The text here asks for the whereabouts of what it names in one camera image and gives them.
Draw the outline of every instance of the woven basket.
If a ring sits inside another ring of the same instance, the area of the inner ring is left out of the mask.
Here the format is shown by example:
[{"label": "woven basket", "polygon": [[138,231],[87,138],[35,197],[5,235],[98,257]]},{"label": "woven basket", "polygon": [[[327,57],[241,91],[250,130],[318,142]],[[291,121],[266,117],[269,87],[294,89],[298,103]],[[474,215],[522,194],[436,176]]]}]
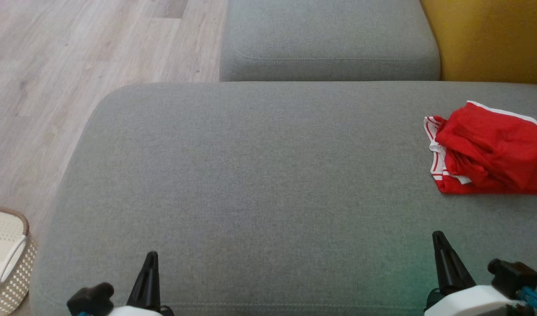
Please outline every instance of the woven basket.
[{"label": "woven basket", "polygon": [[19,212],[0,208],[0,316],[16,310],[28,293],[36,249],[28,220]]}]

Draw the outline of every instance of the sofa cushion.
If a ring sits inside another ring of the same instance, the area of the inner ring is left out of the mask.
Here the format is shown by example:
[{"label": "sofa cushion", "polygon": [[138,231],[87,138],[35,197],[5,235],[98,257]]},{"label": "sofa cushion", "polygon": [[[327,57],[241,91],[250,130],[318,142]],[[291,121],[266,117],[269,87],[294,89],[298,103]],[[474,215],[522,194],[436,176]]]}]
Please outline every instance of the sofa cushion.
[{"label": "sofa cushion", "polygon": [[537,196],[442,195],[425,115],[467,100],[537,119],[537,86],[452,82],[150,84],[94,110],[32,276],[36,316],[81,287],[125,304],[146,252],[190,315],[422,313],[445,232],[480,284],[537,270]]},{"label": "sofa cushion", "polygon": [[222,81],[439,77],[418,0],[230,0]]}]

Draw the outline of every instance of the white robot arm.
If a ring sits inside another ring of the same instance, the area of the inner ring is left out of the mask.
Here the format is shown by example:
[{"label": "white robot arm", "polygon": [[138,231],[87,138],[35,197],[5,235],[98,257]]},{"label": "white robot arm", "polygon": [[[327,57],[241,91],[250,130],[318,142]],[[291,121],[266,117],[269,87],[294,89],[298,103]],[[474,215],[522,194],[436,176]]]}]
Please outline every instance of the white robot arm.
[{"label": "white robot arm", "polygon": [[491,285],[477,285],[443,232],[432,234],[439,288],[430,292],[425,316],[534,316],[537,272],[521,263],[492,260]]},{"label": "white robot arm", "polygon": [[159,256],[155,251],[146,256],[126,306],[114,308],[110,301],[113,294],[114,287],[108,283],[84,287],[67,301],[67,307],[72,316],[174,316],[168,306],[161,306]]}]

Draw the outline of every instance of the yellow sofa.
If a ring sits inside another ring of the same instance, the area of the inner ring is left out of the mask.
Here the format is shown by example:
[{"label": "yellow sofa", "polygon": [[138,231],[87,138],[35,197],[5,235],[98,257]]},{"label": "yellow sofa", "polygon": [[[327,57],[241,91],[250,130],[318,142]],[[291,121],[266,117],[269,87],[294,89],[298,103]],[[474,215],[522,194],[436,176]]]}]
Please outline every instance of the yellow sofa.
[{"label": "yellow sofa", "polygon": [[537,0],[421,0],[442,80],[537,83]]}]

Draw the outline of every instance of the white trim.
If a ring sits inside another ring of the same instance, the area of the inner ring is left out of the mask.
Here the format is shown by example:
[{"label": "white trim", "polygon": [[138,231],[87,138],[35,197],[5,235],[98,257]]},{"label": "white trim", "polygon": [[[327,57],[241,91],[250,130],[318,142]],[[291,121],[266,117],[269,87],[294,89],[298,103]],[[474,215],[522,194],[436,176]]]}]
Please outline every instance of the white trim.
[{"label": "white trim", "polygon": [[443,180],[443,176],[451,176],[452,178],[456,178],[457,180],[459,180],[459,183],[461,184],[471,183],[470,178],[466,176],[454,176],[450,174],[446,169],[446,165],[444,163],[444,160],[446,158],[446,148],[436,142],[436,132],[438,131],[438,126],[430,121],[436,122],[438,124],[439,122],[435,120],[432,116],[425,117],[425,132],[429,136],[429,149],[433,154],[432,166],[430,168],[430,173],[432,174],[432,177],[434,178],[434,180]]},{"label": "white trim", "polygon": [[7,257],[5,258],[5,261],[3,262],[3,269],[0,272],[0,284],[2,282],[5,282],[5,280],[7,280],[10,272],[14,268],[14,265],[17,264],[17,260],[15,260],[15,262],[13,263],[13,266],[9,266],[11,263],[11,259],[15,256],[15,254],[17,253],[17,250],[19,249],[21,250],[21,252],[19,252],[18,254],[20,256],[22,251],[24,250],[24,246],[26,246],[25,235],[21,236],[21,238],[19,238],[19,240],[15,242],[15,244],[13,245],[13,248],[11,248],[11,251],[9,252],[9,254],[7,254]]},{"label": "white trim", "polygon": [[475,102],[475,101],[470,101],[470,100],[467,100],[468,103],[471,103],[471,104],[475,104],[475,106],[479,106],[479,108],[484,108],[485,110],[489,111],[489,112],[493,112],[493,113],[498,113],[498,114],[504,114],[504,115],[509,115],[509,116],[514,116],[515,118],[519,118],[519,119],[522,119],[522,120],[525,120],[525,121],[528,121],[528,122],[532,122],[533,124],[536,124],[537,125],[537,120],[535,120],[535,118],[530,118],[529,116],[525,116],[525,115],[522,115],[522,114],[516,114],[514,112],[508,112],[508,111],[505,111],[505,110],[499,110],[498,108],[490,108],[486,105],[483,105],[479,102]]}]

